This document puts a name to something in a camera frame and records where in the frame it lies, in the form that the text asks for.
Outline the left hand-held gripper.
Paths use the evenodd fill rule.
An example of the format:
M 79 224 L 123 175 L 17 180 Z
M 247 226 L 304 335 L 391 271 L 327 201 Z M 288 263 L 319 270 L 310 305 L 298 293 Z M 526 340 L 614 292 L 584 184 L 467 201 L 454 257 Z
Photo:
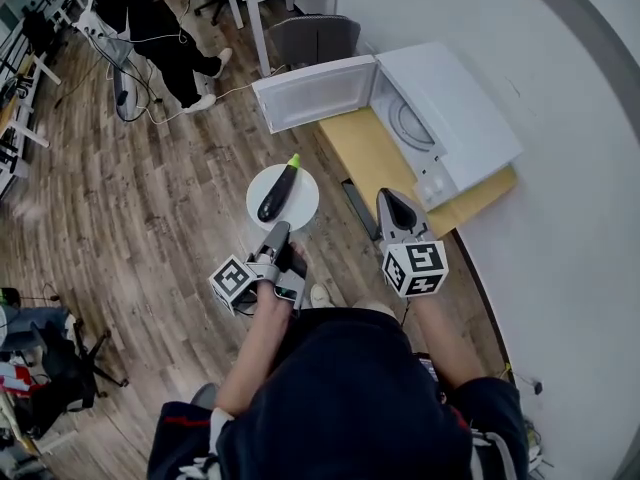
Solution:
M 267 281 L 273 294 L 290 302 L 298 313 L 304 299 L 307 264 L 288 244 L 290 224 L 277 222 L 260 249 L 241 261 L 235 255 L 227 258 L 209 278 L 215 296 L 233 315 L 253 316 L 258 303 L 258 283 Z

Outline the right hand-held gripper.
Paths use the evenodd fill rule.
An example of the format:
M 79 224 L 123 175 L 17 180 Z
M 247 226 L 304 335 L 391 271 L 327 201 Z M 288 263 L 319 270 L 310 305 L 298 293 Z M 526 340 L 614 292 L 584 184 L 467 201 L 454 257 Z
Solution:
M 401 192 L 382 188 L 376 208 L 386 282 L 401 298 L 437 293 L 449 265 L 444 242 L 428 228 L 422 207 Z

